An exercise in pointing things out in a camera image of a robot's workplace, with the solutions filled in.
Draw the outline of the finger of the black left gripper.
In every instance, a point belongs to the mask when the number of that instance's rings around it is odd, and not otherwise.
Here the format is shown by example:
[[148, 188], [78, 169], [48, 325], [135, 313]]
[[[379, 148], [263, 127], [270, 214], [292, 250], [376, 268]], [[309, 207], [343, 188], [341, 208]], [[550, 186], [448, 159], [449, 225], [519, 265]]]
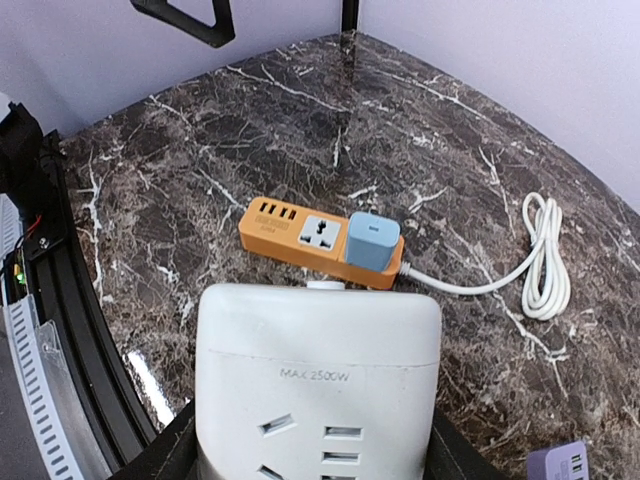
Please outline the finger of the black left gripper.
[[167, 0], [131, 0], [141, 14], [170, 25], [212, 48], [221, 48], [235, 39], [235, 29], [229, 0], [211, 2], [215, 22], [208, 25], [171, 5]]

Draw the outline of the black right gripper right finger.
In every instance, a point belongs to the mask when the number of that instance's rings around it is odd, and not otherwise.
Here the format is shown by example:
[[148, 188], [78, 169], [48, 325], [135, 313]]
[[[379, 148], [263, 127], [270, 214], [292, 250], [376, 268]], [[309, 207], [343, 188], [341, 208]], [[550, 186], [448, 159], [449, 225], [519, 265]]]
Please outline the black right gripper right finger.
[[424, 479], [495, 480], [507, 476], [489, 463], [442, 412], [435, 412]]

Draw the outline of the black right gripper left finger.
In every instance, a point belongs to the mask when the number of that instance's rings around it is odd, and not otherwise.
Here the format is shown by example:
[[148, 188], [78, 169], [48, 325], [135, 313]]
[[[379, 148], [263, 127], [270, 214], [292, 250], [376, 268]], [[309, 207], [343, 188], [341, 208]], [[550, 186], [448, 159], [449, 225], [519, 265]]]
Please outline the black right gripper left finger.
[[109, 480], [196, 479], [195, 406], [192, 399], [140, 455]]

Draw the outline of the purple power strip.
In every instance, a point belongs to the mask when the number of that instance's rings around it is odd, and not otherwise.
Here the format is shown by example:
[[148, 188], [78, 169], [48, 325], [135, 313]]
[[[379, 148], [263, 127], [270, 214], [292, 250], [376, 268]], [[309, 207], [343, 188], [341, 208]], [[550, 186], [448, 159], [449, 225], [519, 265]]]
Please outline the purple power strip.
[[528, 480], [589, 480], [586, 445], [578, 440], [531, 452], [526, 461]]

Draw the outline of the white cube adapter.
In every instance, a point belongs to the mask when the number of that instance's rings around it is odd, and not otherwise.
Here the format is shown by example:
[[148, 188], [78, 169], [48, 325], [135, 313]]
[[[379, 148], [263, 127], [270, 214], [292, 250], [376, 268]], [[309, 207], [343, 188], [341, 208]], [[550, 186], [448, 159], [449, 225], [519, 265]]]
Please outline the white cube adapter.
[[441, 310], [416, 293], [216, 284], [198, 310], [201, 479], [419, 479]]

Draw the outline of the orange power strip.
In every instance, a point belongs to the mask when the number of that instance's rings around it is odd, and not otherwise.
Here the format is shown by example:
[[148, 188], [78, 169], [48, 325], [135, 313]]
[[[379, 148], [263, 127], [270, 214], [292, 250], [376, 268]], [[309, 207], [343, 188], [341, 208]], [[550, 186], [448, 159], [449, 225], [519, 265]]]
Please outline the orange power strip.
[[374, 289], [390, 289], [401, 268], [403, 236], [400, 234], [385, 271], [349, 265], [345, 261], [349, 219], [257, 197], [249, 204], [238, 229], [242, 245], [249, 252]]

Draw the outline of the blue charger plug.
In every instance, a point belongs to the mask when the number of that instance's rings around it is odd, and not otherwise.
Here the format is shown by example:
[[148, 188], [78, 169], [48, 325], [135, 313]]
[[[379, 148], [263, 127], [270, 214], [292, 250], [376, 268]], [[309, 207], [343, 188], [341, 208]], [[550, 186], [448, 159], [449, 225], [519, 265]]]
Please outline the blue charger plug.
[[399, 243], [400, 225], [368, 212], [351, 215], [347, 228], [345, 261], [374, 272], [385, 271]]

